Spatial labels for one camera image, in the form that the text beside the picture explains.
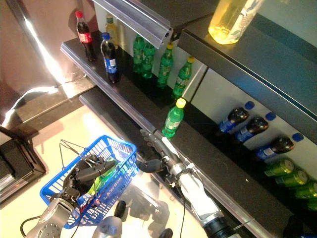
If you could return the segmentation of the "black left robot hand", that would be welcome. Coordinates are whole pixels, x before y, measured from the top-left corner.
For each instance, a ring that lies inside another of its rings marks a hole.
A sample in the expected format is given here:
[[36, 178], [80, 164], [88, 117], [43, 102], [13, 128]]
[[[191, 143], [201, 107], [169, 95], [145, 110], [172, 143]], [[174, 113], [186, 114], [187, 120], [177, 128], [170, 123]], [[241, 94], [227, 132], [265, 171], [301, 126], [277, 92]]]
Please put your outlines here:
[[103, 157], [89, 154], [82, 158], [63, 182], [63, 190], [74, 189], [79, 196], [86, 194], [94, 180], [114, 168], [115, 160], [106, 161]]

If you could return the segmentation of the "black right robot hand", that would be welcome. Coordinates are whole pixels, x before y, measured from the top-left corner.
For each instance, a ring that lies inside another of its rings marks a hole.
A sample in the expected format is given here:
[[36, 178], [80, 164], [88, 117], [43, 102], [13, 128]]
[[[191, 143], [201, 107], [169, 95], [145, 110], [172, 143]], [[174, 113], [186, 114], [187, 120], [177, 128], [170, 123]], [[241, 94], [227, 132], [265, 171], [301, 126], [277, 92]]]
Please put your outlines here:
[[145, 162], [137, 160], [136, 165], [138, 169], [145, 173], [156, 173], [162, 171], [164, 167], [170, 170], [174, 165], [181, 162], [179, 156], [172, 152], [164, 143], [164, 137], [157, 137], [153, 133], [144, 129], [141, 129], [140, 133], [147, 142], [147, 145], [156, 150], [159, 157]]

